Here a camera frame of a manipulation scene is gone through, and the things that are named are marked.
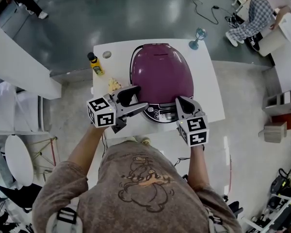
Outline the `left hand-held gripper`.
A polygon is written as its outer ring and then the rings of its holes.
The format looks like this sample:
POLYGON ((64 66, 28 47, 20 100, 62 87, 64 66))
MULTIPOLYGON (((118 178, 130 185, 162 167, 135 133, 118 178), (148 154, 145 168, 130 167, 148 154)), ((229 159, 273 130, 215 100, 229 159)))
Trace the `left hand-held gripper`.
POLYGON ((121 104, 122 116, 133 117, 149 107, 149 103, 135 103, 130 105, 132 97, 141 91, 140 86, 131 85, 118 89, 112 94, 106 94, 102 97, 96 97, 86 102, 88 116, 91 123, 96 128, 111 127, 114 133, 119 132, 126 127, 126 119, 120 119, 116 115, 117 103, 121 104))

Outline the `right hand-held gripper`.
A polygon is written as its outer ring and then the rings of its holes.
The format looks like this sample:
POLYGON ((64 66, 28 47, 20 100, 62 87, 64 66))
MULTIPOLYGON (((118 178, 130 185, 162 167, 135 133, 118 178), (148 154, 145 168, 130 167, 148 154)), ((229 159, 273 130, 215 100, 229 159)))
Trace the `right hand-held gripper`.
POLYGON ((184 96, 178 96, 175 102, 178 114, 177 129, 184 142, 189 147, 208 143, 208 118, 201 105, 184 96))

